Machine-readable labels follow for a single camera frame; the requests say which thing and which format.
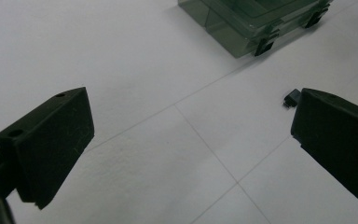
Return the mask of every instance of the black latch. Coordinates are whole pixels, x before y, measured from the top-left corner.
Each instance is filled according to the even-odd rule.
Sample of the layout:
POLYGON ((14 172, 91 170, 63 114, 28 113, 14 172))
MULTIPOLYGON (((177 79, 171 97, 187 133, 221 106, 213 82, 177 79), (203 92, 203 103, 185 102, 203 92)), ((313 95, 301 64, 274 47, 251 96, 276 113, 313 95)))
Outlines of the black latch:
POLYGON ((327 4, 324 7, 320 8, 318 11, 314 12, 312 14, 312 16, 310 17, 310 20, 308 21, 305 28, 310 28, 314 24, 318 23, 319 20, 322 18, 322 16, 328 11, 329 7, 330 7, 330 4, 327 4))
POLYGON ((257 46, 257 50, 255 51, 255 56, 259 56, 266 51, 269 51, 272 48, 274 41, 279 37, 279 32, 280 30, 277 29, 272 32, 269 37, 261 39, 257 46))

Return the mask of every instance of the screw hole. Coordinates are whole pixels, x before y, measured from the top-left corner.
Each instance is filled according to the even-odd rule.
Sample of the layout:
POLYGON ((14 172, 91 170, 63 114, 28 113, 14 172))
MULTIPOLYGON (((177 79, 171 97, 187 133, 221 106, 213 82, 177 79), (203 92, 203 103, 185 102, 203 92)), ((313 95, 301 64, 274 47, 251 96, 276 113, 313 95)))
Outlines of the screw hole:
POLYGON ((17 136, 21 135, 22 133, 24 133, 24 131, 18 129, 18 130, 11 131, 11 132, 8 134, 8 136, 10 136, 10 137, 17 137, 17 136))

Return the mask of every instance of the white tiled floor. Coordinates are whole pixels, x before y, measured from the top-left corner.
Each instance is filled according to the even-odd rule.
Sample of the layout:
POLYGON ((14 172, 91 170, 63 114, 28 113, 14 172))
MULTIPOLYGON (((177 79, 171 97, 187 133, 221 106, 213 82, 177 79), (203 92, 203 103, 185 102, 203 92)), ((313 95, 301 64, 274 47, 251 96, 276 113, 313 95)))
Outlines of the white tiled floor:
POLYGON ((96 136, 53 202, 18 223, 358 223, 358 200, 290 136, 294 88, 358 104, 358 0, 258 58, 176 5, 0 1, 0 130, 86 86, 96 136))

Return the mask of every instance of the transparent container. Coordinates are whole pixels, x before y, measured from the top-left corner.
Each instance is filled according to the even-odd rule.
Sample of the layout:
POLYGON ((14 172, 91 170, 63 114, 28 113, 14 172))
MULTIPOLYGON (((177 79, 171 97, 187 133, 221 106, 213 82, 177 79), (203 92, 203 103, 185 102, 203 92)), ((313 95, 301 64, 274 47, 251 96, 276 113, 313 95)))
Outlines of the transparent container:
POLYGON ((290 31, 317 23, 332 0, 178 0, 199 25, 239 58, 258 56, 290 31))

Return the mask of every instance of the small black part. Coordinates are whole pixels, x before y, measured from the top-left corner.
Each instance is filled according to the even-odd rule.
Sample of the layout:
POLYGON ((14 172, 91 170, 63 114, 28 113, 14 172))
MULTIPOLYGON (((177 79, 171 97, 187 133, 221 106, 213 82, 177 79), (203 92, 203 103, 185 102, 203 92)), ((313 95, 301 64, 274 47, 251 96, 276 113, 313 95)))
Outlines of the small black part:
MULTIPOLYGON (((86 88, 65 91, 0 132, 0 162, 12 172, 21 199, 42 209, 54 198, 93 136, 86 88)), ((0 190, 1 197, 7 196, 13 184, 7 182, 0 190)))
POLYGON ((324 7, 320 8, 318 11, 314 12, 310 17, 310 20, 306 24, 305 28, 310 28, 311 26, 315 25, 319 22, 322 16, 328 11, 330 4, 325 5, 324 7))
POLYGON ((294 89, 287 96, 284 97, 283 106, 290 108, 296 107, 301 97, 301 92, 298 89, 294 89))
POLYGON ((277 29, 269 37, 260 40, 257 50, 255 51, 255 57, 269 51, 272 48, 274 41, 279 37, 279 32, 280 30, 277 29))
POLYGON ((327 92, 303 89, 291 134, 358 198, 358 105, 327 92))

